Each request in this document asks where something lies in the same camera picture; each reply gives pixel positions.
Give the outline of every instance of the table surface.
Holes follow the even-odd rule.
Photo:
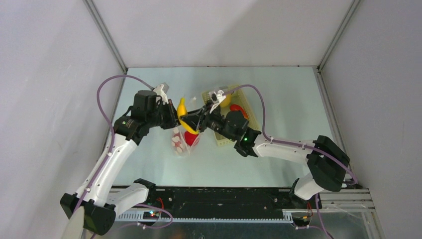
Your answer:
[[[152,86],[166,82],[167,96],[177,106],[181,97],[230,84],[253,84],[262,93],[267,114],[266,132],[291,140],[332,138],[312,67],[187,67],[129,68],[128,75]],[[126,79],[116,108],[121,116],[146,87]],[[243,91],[262,125],[262,108],[253,89]],[[213,131],[206,130],[193,153],[179,157],[171,146],[172,130],[153,128],[125,162],[114,185],[130,185],[143,178],[160,186],[290,187],[306,175],[306,166],[270,157],[242,157],[233,146],[218,147]]]

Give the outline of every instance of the banana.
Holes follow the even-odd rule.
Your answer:
[[[185,116],[188,114],[188,111],[186,110],[185,106],[185,98],[182,97],[180,99],[179,106],[177,106],[177,117],[179,118],[180,124],[185,128],[189,133],[191,134],[199,134],[198,131],[192,129],[187,123],[185,123],[183,120],[180,119],[180,117]]]

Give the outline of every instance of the white wall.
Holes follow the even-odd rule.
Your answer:
[[[0,237],[59,238],[60,198],[104,143],[97,87],[119,68],[82,0],[2,1],[0,66]],[[109,114],[118,87],[103,92]]]
[[[128,67],[317,65],[352,0],[95,0]]]
[[[388,239],[422,238],[422,1],[363,1],[323,76]]]

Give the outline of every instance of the plastic basket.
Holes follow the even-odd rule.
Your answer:
[[[229,86],[220,87],[220,89],[222,89],[223,91],[226,92],[226,91],[232,90],[232,89],[234,89],[238,86],[239,85],[229,85]],[[208,92],[209,91],[205,91],[205,92],[202,93],[202,99],[204,100],[204,104],[208,100],[210,100],[210,96],[208,95]],[[249,125],[248,125],[249,127],[251,127],[254,130],[260,130],[259,124],[258,124],[258,122],[256,121],[256,118],[255,118],[255,114],[253,113],[252,108],[251,108],[248,100],[246,99],[246,96],[243,93],[242,89],[239,89],[239,90],[237,90],[237,91],[235,91],[231,94],[230,104],[227,107],[221,107],[221,114],[223,116],[226,116],[227,113],[230,112],[230,106],[233,105],[233,104],[239,105],[243,108],[243,110],[245,110],[245,112],[247,113],[248,118],[249,118],[248,119],[249,120]],[[215,132],[214,137],[215,137],[215,140],[216,140],[218,146],[234,145],[233,141],[231,141],[230,139],[227,139],[226,137],[222,136],[219,133]]]

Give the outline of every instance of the aluminum frame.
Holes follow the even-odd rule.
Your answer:
[[[331,40],[330,44],[328,45],[328,48],[325,51],[324,56],[322,57],[319,65],[318,65],[318,68],[319,68],[320,71],[322,71],[323,68],[325,67],[332,51],[334,50],[334,48],[337,45],[339,39],[343,35],[347,26],[349,25],[350,20],[355,15],[356,10],[358,9],[361,2],[362,2],[362,0],[353,0],[353,2],[350,4],[350,7],[347,10],[346,15],[344,16],[343,20],[341,21],[340,26],[338,27],[337,31],[335,32],[333,39]]]
[[[101,35],[104,38],[104,41],[107,45],[107,47],[110,49],[111,53],[113,54],[113,57],[115,58],[116,62],[119,64],[119,67],[121,68],[121,71],[126,74],[127,73],[127,67],[126,64],[123,61],[122,56],[120,55],[117,46],[115,42],[113,41],[113,38],[110,35],[110,32],[107,29],[106,24],[103,21],[103,18],[101,17],[100,13],[98,12],[97,6],[95,5],[93,0],[84,0],[85,6],[87,7],[87,10],[91,14],[95,25],[97,25],[98,30],[100,31]]]
[[[325,114],[328,118],[328,124],[331,129],[331,134],[334,137],[333,140],[338,146],[347,153],[346,146],[344,144],[343,138],[340,133],[340,128],[338,126],[338,121],[334,113],[333,105],[330,101],[328,90],[325,85],[325,82],[322,78],[322,74],[320,73],[318,67],[314,67],[314,74],[316,79],[316,84],[318,85],[319,93],[321,94],[322,104],[324,105]]]

